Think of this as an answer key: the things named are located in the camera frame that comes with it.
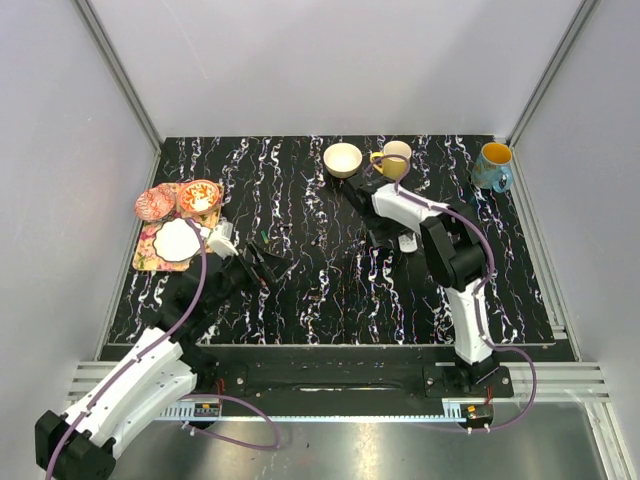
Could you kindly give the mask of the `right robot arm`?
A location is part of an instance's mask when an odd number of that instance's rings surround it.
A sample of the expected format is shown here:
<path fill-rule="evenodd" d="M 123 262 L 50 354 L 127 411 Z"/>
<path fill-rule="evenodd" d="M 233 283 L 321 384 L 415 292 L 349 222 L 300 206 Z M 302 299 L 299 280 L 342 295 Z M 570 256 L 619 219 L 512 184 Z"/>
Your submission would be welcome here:
<path fill-rule="evenodd" d="M 485 301 L 494 261 L 468 206 L 428 200 L 385 178 L 350 178 L 342 191 L 376 240 L 419 236 L 428 272 L 451 309 L 456 361 L 448 379 L 465 395 L 480 394 L 499 368 Z"/>

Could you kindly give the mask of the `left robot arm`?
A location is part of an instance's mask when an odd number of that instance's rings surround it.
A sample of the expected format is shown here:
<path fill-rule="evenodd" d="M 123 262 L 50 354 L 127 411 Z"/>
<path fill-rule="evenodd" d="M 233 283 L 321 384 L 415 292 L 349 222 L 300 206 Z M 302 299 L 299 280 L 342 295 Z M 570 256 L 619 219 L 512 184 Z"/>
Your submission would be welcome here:
<path fill-rule="evenodd" d="M 247 366 L 222 363 L 198 342 L 230 298 L 275 287 L 292 264 L 253 242 L 194 257 L 115 367 L 64 412 L 37 420 L 35 457 L 46 478 L 108 478 L 131 441 L 179 401 L 242 404 Z"/>

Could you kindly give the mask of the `white remote control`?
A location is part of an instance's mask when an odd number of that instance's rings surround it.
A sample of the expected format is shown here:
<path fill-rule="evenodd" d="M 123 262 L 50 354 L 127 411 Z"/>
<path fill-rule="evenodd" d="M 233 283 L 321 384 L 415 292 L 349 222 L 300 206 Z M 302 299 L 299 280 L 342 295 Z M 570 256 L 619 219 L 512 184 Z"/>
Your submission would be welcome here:
<path fill-rule="evenodd" d="M 418 244 L 414 233 L 403 234 L 398 237 L 399 249 L 403 253 L 415 253 L 418 250 Z"/>

